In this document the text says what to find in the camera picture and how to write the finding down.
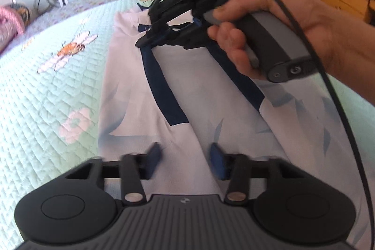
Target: ribbed black surface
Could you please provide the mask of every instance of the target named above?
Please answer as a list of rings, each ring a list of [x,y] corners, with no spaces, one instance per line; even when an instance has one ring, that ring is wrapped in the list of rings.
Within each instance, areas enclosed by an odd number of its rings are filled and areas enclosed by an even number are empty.
[[[245,209],[224,205],[218,196],[154,195],[140,207],[125,209],[116,224],[88,242],[18,250],[350,250],[344,243],[301,247],[263,232]]]

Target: metal pin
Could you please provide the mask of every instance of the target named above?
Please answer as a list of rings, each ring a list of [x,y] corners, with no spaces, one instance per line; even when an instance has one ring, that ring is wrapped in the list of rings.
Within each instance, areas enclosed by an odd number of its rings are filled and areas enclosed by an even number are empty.
[[[139,202],[143,199],[143,195],[139,193],[128,193],[125,195],[125,200],[129,202]]]
[[[244,201],[246,199],[246,194],[242,192],[232,192],[226,196],[230,201]]]

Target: bed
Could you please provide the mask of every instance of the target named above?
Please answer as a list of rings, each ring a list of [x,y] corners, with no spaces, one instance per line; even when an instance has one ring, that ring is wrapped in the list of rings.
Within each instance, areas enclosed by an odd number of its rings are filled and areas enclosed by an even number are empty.
[[[151,2],[80,0],[37,19],[1,54],[0,249],[22,242],[13,213],[25,194],[97,155],[114,14]]]

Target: pink pillow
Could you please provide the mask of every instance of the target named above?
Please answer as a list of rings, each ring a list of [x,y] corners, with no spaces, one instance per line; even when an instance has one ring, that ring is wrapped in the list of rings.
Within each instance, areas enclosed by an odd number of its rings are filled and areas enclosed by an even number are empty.
[[[25,33],[25,25],[23,23],[22,17],[17,13],[16,10],[9,7],[0,6],[0,20],[8,23],[12,23],[16,30],[16,34]]]
[[[17,33],[13,23],[4,23],[0,25],[0,52],[8,45]]]

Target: pink flower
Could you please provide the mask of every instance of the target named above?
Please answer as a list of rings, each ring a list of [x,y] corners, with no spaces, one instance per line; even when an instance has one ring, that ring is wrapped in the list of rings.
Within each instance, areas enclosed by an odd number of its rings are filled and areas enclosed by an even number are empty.
[[[90,110],[82,108],[71,112],[67,120],[60,126],[59,135],[65,142],[72,144],[79,139],[79,136],[89,129],[91,125]]]

